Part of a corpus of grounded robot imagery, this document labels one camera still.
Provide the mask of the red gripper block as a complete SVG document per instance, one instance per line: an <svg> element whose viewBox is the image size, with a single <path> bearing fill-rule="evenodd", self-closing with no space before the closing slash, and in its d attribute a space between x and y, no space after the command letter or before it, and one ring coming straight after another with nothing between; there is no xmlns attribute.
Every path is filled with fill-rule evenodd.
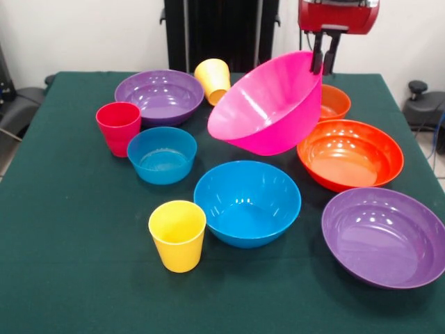
<svg viewBox="0 0 445 334"><path fill-rule="evenodd" d="M323 35L321 31L340 31L353 35L366 35L373 27L380 9L379 1L299 1L298 24L305 32L315 33L311 72L331 75L339 34L330 34L330 48L323 61Z"/></svg>

